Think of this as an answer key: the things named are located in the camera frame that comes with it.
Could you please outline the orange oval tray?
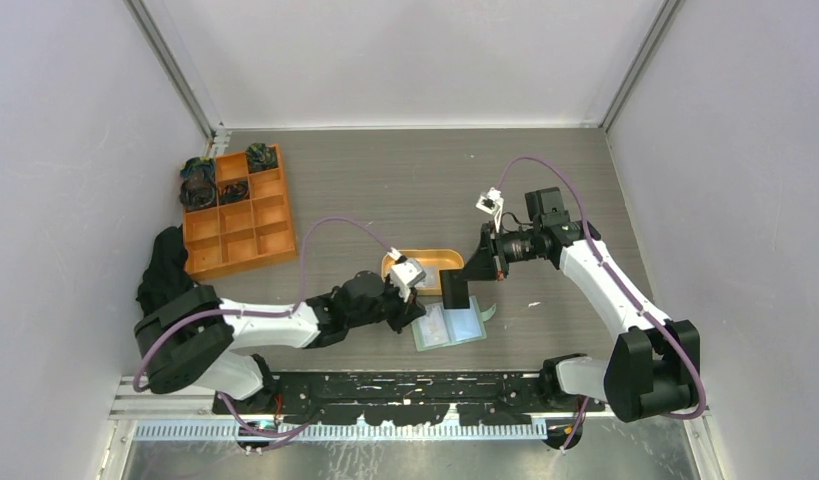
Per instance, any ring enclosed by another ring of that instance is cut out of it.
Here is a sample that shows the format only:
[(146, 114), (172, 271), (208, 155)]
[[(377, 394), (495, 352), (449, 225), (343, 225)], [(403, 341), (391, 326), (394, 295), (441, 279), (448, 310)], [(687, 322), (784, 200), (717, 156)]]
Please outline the orange oval tray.
[[(407, 257), (416, 259), (422, 267), (436, 267), (438, 269), (438, 275), (440, 270), (462, 269), (465, 265), (462, 256), (451, 249), (401, 249), (400, 252)], [(440, 296), (440, 279), (436, 289), (418, 289), (416, 286), (415, 289), (420, 296)]]

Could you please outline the green card holder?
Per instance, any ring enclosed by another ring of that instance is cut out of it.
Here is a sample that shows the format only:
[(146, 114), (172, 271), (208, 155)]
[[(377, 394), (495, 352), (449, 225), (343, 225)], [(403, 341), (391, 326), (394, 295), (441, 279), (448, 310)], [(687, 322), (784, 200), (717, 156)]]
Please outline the green card holder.
[(486, 339), (487, 332), (485, 323), (494, 317), (497, 310), (496, 304), (492, 304), (488, 309), (481, 309), (476, 296), (470, 297), (470, 307), (468, 309), (446, 310), (443, 308), (443, 303), (439, 302), (429, 305), (426, 308), (427, 312), (430, 307), (435, 306), (442, 308), (444, 321), (449, 334), (449, 341), (431, 347), (423, 346), (416, 321), (424, 317), (426, 313), (424, 316), (414, 320), (411, 324), (415, 347), (418, 352), (447, 348)]

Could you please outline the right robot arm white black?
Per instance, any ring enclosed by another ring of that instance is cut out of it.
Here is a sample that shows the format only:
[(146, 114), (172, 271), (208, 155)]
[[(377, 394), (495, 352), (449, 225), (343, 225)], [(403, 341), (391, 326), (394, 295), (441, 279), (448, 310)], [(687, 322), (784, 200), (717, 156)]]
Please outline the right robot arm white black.
[(552, 410), (578, 397), (609, 405), (624, 422), (658, 415), (693, 418), (706, 399), (700, 375), (700, 335), (688, 320), (674, 321), (655, 307), (621, 271), (597, 230), (572, 220), (556, 187), (525, 195), (528, 223), (504, 230), (503, 198), (496, 189), (481, 195), (478, 209), (492, 215), (479, 243), (456, 270), (439, 274), (444, 306), (469, 305), (469, 285), (503, 281), (511, 265), (546, 260), (573, 282), (614, 341), (608, 360), (575, 353), (544, 361), (538, 391)]

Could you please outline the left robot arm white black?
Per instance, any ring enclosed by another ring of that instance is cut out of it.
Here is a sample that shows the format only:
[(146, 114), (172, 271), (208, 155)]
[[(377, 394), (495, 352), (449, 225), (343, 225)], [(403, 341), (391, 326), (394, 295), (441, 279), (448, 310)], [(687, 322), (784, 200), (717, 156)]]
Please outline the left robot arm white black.
[(240, 303), (219, 297), (211, 286), (193, 286), (135, 326), (142, 361), (133, 388), (161, 395), (196, 385), (265, 412), (275, 403), (276, 385), (267, 362), (243, 349), (325, 348), (354, 328), (381, 322), (401, 332), (426, 313), (417, 289), (425, 277), (410, 262), (391, 267), (385, 277), (361, 271), (297, 305)]

